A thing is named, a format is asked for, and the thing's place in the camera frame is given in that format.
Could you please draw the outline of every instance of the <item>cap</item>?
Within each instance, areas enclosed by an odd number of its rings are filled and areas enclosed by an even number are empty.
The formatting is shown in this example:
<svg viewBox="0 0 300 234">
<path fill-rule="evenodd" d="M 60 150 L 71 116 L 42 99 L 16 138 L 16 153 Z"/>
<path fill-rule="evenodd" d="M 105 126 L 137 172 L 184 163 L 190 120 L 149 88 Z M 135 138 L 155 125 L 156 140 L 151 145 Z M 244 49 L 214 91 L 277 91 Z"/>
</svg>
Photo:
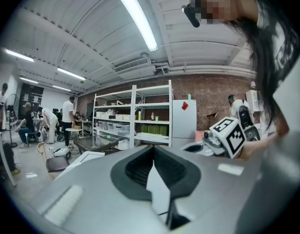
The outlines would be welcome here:
<svg viewBox="0 0 300 234">
<path fill-rule="evenodd" d="M 27 102 L 27 103 L 25 103 L 25 104 L 23 105 L 23 107 L 29 107 L 29 108 L 31 108 L 32 105 L 31 105 L 29 102 Z"/>
<path fill-rule="evenodd" d="M 235 95 L 229 95 L 229 96 L 228 96 L 228 100 L 233 99 L 233 97 L 235 97 Z"/>
</svg>

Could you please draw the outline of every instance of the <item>black and white marker cube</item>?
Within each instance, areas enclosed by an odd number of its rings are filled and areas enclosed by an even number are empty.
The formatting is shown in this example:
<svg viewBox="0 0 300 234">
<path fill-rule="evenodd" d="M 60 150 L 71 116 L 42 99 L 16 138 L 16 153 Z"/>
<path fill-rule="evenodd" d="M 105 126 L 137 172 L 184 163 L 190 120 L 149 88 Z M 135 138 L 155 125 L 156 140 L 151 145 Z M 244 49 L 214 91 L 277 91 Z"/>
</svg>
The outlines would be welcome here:
<svg viewBox="0 0 300 234">
<path fill-rule="evenodd" d="M 238 119 L 225 117 L 211 126 L 210 130 L 226 147 L 231 158 L 237 156 L 242 150 L 245 143 L 245 134 Z"/>
</svg>

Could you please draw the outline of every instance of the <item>air conditioning unit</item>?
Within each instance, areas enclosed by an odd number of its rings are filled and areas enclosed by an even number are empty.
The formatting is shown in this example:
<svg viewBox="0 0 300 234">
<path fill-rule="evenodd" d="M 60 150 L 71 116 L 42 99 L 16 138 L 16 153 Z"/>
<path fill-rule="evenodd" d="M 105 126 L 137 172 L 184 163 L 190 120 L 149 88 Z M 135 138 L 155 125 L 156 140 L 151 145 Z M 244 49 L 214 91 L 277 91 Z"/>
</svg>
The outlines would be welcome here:
<svg viewBox="0 0 300 234">
<path fill-rule="evenodd" d="M 137 69 L 129 69 L 126 72 L 120 73 L 119 76 L 125 80 L 133 80 L 133 79 L 154 76 L 155 71 L 156 71 L 155 66 L 151 65 L 151 66 L 146 66 Z"/>
<path fill-rule="evenodd" d="M 114 71 L 118 74 L 121 74 L 121 73 L 124 73 L 127 71 L 143 68 L 143 67 L 146 67 L 149 65 L 151 65 L 151 60 L 149 59 L 149 57 L 145 57 L 145 58 L 140 58 L 138 60 L 134 60 L 134 61 L 130 61 L 125 64 L 122 64 L 122 65 L 114 68 Z"/>
</svg>

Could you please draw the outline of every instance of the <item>glass table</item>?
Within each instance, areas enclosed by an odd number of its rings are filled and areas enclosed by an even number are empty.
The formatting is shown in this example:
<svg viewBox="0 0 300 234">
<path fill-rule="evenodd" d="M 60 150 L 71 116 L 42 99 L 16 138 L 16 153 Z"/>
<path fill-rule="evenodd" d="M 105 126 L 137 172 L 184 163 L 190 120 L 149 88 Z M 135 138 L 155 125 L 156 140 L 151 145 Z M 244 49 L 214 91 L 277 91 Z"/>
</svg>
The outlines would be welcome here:
<svg viewBox="0 0 300 234">
<path fill-rule="evenodd" d="M 89 136 L 74 139 L 74 144 L 80 149 L 80 152 L 105 152 L 105 154 L 112 154 L 120 150 L 110 150 L 112 147 L 118 145 L 122 137 L 111 136 Z"/>
</svg>

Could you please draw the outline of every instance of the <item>ceiling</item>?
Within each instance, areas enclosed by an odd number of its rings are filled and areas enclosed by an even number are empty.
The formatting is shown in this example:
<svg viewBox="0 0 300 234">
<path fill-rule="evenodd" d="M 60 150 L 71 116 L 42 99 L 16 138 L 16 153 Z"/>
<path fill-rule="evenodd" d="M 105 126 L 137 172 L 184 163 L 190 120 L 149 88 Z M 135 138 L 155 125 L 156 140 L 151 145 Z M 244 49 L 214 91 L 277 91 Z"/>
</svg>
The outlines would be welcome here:
<svg viewBox="0 0 300 234">
<path fill-rule="evenodd" d="M 188 0 L 138 1 L 159 46 L 157 51 L 149 52 L 120 0 L 23 0 L 0 37 L 0 49 L 30 56 L 34 62 L 6 54 L 2 58 L 16 64 L 19 76 L 45 87 L 70 89 L 78 96 L 153 76 L 253 75 L 245 40 L 225 25 L 194 28 L 181 11 Z M 113 70 L 141 58 L 141 53 L 155 65 L 133 70 L 131 76 Z M 81 83 L 58 73 L 57 67 L 86 80 Z"/>
</svg>

